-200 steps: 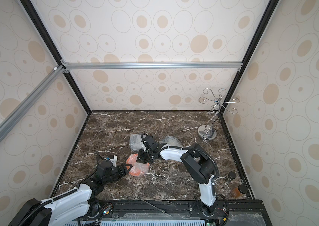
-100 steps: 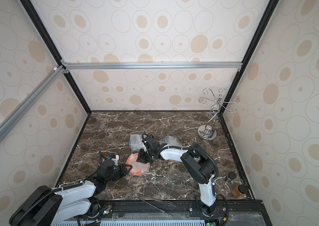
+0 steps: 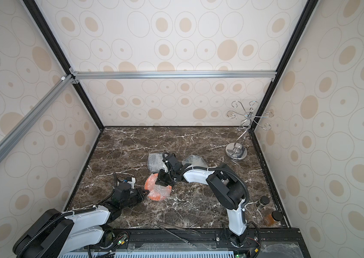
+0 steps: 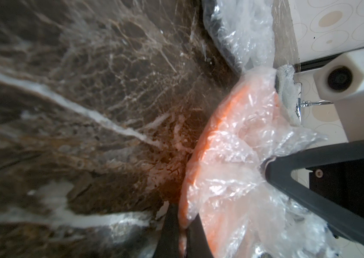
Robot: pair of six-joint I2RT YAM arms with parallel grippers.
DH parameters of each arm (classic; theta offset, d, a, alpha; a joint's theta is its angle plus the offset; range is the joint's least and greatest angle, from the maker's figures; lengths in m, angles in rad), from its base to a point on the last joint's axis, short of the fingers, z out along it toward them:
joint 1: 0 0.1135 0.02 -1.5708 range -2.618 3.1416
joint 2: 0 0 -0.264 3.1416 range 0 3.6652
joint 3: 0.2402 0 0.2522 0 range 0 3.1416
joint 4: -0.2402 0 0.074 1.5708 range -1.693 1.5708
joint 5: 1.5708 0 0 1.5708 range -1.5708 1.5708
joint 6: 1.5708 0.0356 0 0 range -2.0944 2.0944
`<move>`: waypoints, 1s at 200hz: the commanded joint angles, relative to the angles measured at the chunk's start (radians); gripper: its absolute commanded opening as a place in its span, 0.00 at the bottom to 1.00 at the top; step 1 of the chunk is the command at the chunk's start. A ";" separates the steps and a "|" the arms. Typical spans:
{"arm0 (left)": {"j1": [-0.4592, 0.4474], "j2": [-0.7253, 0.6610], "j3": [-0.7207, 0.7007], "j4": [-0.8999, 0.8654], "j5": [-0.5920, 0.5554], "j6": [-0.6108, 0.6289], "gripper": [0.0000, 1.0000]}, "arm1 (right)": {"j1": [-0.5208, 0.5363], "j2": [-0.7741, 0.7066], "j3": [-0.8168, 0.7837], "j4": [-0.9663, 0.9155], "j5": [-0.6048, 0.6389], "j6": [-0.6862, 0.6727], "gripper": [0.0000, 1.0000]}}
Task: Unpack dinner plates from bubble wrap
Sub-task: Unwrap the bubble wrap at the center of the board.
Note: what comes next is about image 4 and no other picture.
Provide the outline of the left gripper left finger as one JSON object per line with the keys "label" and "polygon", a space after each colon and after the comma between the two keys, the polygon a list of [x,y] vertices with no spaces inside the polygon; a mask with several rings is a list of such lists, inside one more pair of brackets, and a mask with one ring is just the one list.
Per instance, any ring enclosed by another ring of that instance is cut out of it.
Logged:
{"label": "left gripper left finger", "polygon": [[152,258],[179,257],[178,206],[170,204],[163,223],[161,236]]}

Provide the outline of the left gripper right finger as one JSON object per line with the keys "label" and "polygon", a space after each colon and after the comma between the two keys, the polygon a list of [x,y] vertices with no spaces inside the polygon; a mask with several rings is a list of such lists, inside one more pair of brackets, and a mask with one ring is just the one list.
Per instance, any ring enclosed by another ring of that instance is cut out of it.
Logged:
{"label": "left gripper right finger", "polygon": [[213,258],[203,229],[200,215],[197,215],[186,230],[187,258]]}

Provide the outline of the bubble wrap around orange plate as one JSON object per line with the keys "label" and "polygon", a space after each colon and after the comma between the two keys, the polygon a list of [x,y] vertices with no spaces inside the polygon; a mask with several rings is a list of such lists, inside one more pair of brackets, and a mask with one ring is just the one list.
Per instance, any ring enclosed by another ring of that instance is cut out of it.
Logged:
{"label": "bubble wrap around orange plate", "polygon": [[269,159],[325,138],[291,125],[275,79],[274,68],[251,69],[212,114],[187,164],[179,224],[200,217],[216,258],[335,258],[326,222],[265,179]]}

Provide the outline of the orange dinner plate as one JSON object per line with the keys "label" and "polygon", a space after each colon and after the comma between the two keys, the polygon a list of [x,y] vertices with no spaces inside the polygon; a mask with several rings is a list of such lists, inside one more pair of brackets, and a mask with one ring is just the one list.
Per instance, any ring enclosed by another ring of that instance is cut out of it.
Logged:
{"label": "orange dinner plate", "polygon": [[247,229],[247,194],[261,182],[280,116],[278,94],[261,82],[237,84],[202,132],[186,167],[178,219],[200,215],[212,255],[234,255]]}

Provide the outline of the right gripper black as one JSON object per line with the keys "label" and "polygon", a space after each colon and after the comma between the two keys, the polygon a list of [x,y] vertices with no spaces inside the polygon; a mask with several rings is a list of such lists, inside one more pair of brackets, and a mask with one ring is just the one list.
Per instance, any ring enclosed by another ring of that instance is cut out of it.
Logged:
{"label": "right gripper black", "polygon": [[312,148],[267,164],[266,180],[364,246],[364,140]]}

